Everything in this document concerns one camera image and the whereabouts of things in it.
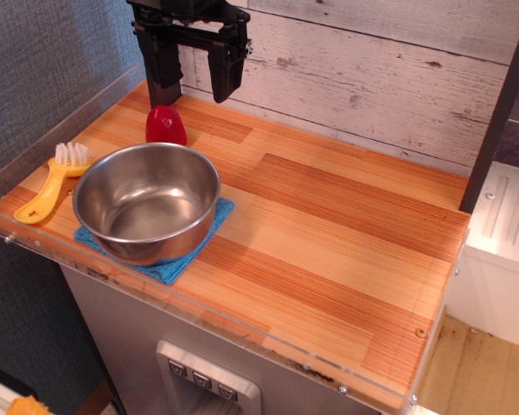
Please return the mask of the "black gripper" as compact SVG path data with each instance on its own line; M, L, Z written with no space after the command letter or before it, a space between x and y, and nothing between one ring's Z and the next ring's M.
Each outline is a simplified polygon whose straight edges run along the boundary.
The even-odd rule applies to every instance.
M208 50L216 103L241 85L251 52L250 15L226 1L130 1L133 28L144 58L151 106L171 105L181 96L183 77L177 45Z

